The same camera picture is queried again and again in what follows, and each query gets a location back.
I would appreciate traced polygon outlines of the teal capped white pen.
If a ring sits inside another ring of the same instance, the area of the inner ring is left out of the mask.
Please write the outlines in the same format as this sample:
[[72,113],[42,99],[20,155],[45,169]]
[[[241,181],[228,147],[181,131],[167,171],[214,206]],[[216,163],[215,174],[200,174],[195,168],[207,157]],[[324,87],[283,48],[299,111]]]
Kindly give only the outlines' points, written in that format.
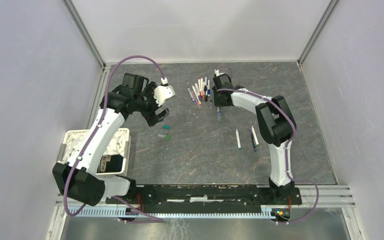
[[238,131],[237,128],[235,129],[235,137],[236,137],[237,148],[239,150],[241,150],[242,149],[242,144],[241,144],[241,140],[240,140],[240,134],[239,134],[239,131]]

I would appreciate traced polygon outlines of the purple transparent pen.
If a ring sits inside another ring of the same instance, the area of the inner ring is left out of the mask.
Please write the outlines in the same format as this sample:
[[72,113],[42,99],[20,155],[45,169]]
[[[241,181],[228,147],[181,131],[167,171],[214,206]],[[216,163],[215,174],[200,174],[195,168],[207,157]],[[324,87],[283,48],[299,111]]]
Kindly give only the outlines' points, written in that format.
[[257,146],[256,146],[254,134],[253,134],[253,131],[252,131],[251,127],[249,128],[249,132],[250,132],[250,139],[251,139],[253,151],[256,152],[257,151]]

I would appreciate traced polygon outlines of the green capped white pen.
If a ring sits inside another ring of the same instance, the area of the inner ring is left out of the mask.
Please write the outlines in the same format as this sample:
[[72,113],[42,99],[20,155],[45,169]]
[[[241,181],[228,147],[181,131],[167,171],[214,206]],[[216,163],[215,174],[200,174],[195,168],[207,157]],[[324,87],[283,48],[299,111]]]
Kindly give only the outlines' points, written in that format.
[[258,141],[258,137],[257,137],[256,131],[255,131],[255,128],[253,126],[251,126],[251,133],[252,133],[254,144],[256,147],[258,147],[260,144]]

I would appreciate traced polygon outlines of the blue transparent pen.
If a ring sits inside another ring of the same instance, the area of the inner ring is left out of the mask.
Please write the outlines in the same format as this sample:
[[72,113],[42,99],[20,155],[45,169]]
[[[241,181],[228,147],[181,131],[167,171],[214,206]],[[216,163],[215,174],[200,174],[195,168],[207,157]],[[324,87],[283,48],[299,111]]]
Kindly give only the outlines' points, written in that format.
[[217,107],[217,108],[216,108],[216,112],[217,112],[217,120],[221,120],[221,111],[220,111],[220,107]]

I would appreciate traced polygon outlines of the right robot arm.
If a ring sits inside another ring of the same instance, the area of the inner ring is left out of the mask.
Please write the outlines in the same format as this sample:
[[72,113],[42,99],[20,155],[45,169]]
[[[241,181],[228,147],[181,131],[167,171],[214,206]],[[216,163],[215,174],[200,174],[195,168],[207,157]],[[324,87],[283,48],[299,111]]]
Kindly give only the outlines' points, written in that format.
[[243,86],[233,86],[227,73],[214,71],[213,102],[217,107],[235,106],[257,117],[262,139],[270,152],[269,199],[282,204],[295,187],[291,165],[291,144],[296,133],[296,122],[286,99],[268,97],[249,91]]

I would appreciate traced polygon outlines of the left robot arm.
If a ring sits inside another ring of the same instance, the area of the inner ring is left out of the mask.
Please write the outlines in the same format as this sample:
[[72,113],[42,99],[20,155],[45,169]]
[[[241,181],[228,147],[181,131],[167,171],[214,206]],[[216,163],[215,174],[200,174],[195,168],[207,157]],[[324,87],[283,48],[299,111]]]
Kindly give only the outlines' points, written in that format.
[[112,177],[97,175],[102,157],[129,115],[138,112],[153,127],[169,114],[167,108],[160,113],[157,110],[174,95],[166,77],[157,84],[144,76],[126,73],[122,84],[104,95],[95,122],[75,153],[66,163],[54,165],[52,174],[63,199],[95,206],[102,199],[118,196],[125,204],[133,203],[137,190],[130,186],[132,180],[118,173]]

